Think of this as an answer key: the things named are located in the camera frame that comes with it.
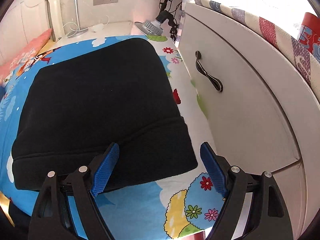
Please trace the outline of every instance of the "white cabinet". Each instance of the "white cabinet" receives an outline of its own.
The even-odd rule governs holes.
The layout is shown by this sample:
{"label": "white cabinet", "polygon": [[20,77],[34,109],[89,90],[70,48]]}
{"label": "white cabinet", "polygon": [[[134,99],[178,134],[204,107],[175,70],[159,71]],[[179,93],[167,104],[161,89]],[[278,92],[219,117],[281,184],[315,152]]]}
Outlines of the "white cabinet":
{"label": "white cabinet", "polygon": [[302,163],[274,174],[287,206],[294,239],[302,233],[307,206],[307,187]]}
{"label": "white cabinet", "polygon": [[[300,158],[279,102],[229,43],[186,15],[179,51],[204,104],[218,155],[253,174],[278,170]],[[203,68],[222,82],[222,92],[196,69],[196,51],[201,52]]]}

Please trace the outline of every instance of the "colorful blanket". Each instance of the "colorful blanket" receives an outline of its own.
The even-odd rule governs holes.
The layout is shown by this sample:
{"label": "colorful blanket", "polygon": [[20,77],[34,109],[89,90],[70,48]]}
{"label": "colorful blanket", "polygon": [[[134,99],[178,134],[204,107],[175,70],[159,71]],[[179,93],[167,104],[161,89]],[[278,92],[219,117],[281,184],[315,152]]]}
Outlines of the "colorful blanket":
{"label": "colorful blanket", "polygon": [[[38,71],[132,37],[148,40],[162,60],[173,97],[188,126],[199,164],[185,174],[100,194],[95,200],[117,240],[165,240],[187,236],[212,227],[221,212],[224,199],[215,190],[200,159],[199,149],[204,141],[214,148],[205,108],[176,47],[166,37],[119,36],[81,41],[45,52],[42,60],[32,61],[22,71],[15,69],[6,83],[4,98],[0,101],[0,191],[22,211],[32,214],[38,193],[15,188],[11,148],[17,136],[28,90]],[[88,89],[95,93],[94,85],[92,87]],[[69,197],[69,202],[77,233],[86,238],[74,198]]]}

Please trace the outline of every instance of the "red flower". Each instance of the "red flower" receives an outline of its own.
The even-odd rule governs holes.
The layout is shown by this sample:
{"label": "red flower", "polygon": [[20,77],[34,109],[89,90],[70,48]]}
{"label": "red flower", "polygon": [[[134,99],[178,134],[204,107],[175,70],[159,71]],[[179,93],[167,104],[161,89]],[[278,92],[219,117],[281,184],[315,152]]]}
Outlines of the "red flower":
{"label": "red flower", "polygon": [[218,214],[218,210],[214,208],[212,210],[209,209],[208,212],[204,215],[205,215],[204,219],[208,219],[209,221],[211,220],[216,221],[219,214]]}
{"label": "red flower", "polygon": [[171,48],[163,48],[163,52],[172,54],[173,53],[173,49],[171,49]]}
{"label": "red flower", "polygon": [[200,184],[201,188],[204,188],[204,190],[211,190],[211,187],[213,187],[210,177],[206,178],[205,176],[202,176],[202,181]]}
{"label": "red flower", "polygon": [[181,100],[180,100],[180,97],[178,95],[178,91],[177,89],[175,89],[173,91],[173,98],[174,98],[174,101],[176,102],[177,105],[180,105],[181,104]]}

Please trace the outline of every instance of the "black drawer handle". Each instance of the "black drawer handle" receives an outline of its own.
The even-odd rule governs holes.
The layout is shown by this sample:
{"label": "black drawer handle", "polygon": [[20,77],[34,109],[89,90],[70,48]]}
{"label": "black drawer handle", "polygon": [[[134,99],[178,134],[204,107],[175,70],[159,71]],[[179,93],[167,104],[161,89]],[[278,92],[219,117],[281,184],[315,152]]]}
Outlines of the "black drawer handle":
{"label": "black drawer handle", "polygon": [[210,74],[208,74],[207,71],[205,71],[205,69],[203,68],[203,66],[201,65],[201,63],[199,62],[199,60],[201,59],[201,53],[200,51],[196,51],[196,68],[197,70],[204,76],[206,76],[212,83],[212,85],[215,87],[215,89],[218,92],[222,92],[223,90],[223,85],[221,83],[221,81],[213,76],[211,76]]}

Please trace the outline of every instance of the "white headboard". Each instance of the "white headboard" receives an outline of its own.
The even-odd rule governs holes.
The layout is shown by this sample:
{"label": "white headboard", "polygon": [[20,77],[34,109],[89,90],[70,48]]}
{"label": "white headboard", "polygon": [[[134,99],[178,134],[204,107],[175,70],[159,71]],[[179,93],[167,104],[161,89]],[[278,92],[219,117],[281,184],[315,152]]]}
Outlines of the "white headboard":
{"label": "white headboard", "polygon": [[65,35],[60,0],[15,0],[0,22],[0,65],[50,27],[55,40]]}

